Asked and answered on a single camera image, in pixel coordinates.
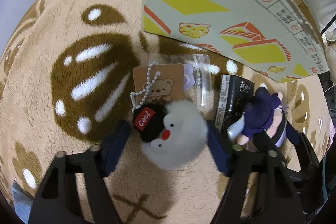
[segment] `cardboard box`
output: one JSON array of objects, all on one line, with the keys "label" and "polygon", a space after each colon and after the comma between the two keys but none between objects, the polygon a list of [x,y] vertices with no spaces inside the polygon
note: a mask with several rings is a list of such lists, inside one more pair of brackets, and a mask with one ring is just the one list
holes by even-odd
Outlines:
[{"label": "cardboard box", "polygon": [[283,83],[328,71],[302,0],[143,0],[143,29],[239,61]]}]

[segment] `screw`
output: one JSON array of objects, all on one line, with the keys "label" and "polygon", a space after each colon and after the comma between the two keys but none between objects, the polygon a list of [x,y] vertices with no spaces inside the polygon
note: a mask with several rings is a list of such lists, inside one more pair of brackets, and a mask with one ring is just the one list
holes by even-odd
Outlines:
[{"label": "screw", "polygon": [[233,150],[236,150],[236,151],[243,151],[243,150],[244,150],[244,147],[242,147],[242,146],[239,145],[239,144],[234,144],[234,145],[232,146],[232,149],[233,149]]},{"label": "screw", "polygon": [[57,154],[56,154],[57,158],[62,158],[64,156],[65,156],[65,151],[58,151]]},{"label": "screw", "polygon": [[270,151],[268,151],[268,155],[269,155],[270,157],[275,158],[275,157],[278,155],[278,152],[276,152],[276,151],[274,151],[274,150],[270,150]]},{"label": "screw", "polygon": [[94,144],[90,147],[91,152],[97,152],[100,150],[100,145],[99,144]]}]

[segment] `plush blanket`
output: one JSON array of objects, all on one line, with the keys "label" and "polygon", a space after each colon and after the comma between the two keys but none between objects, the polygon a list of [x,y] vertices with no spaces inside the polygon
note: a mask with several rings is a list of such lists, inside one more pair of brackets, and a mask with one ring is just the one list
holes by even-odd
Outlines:
[{"label": "plush blanket", "polygon": [[[145,33],[141,2],[36,0],[25,14],[0,61],[0,190],[8,200],[14,180],[34,196],[57,151],[83,152],[117,120],[129,120],[132,70],[155,53],[210,56],[214,97],[202,109],[205,118],[214,117],[221,74],[283,92],[288,120],[307,135],[321,160],[330,116],[317,76],[278,84],[216,53]],[[299,170],[293,146],[286,141],[281,149],[289,167]],[[77,179],[84,215],[92,220],[83,176]],[[217,171],[208,148],[183,169],[160,170],[142,154],[134,133],[105,182],[124,223],[205,224],[228,178]],[[255,191],[252,174],[243,215]]]}]

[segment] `white ball chain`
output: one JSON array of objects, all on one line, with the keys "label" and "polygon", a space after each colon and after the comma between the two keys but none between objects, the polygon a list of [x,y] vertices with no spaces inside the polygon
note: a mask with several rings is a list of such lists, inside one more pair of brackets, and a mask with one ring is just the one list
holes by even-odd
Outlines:
[{"label": "white ball chain", "polygon": [[[139,92],[131,92],[130,93],[131,101],[132,101],[132,104],[133,104],[133,108],[132,108],[132,112],[133,113],[134,113],[134,110],[136,110],[138,108],[141,108],[141,106],[145,103],[145,101],[146,101],[146,99],[147,99],[147,97],[149,95],[151,86],[155,84],[155,82],[157,81],[157,79],[159,78],[159,76],[161,74],[161,72],[156,71],[154,79],[151,81],[151,70],[152,70],[152,67],[156,66],[156,65],[159,65],[159,63],[153,62],[153,63],[151,63],[148,66],[148,69],[147,69],[147,86],[146,86],[146,88],[143,89],[143,90],[141,90],[141,91],[139,91]],[[139,95],[142,95],[143,93],[145,93],[145,95],[143,96],[142,101],[140,102],[140,104],[137,105],[137,103],[135,101],[135,97],[139,96]]]}]

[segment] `bear ear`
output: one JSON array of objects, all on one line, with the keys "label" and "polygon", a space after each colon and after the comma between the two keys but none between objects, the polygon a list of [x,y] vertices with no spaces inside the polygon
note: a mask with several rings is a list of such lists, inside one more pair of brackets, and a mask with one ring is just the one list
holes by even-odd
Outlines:
[{"label": "bear ear", "polygon": [[143,82],[143,84],[142,84],[141,88],[142,88],[142,89],[145,89],[145,88],[146,88],[146,86],[147,86],[147,81]]},{"label": "bear ear", "polygon": [[173,85],[174,85],[174,81],[172,80],[172,78],[167,78],[167,79],[165,79],[165,81],[166,81],[170,86],[173,86]]}]

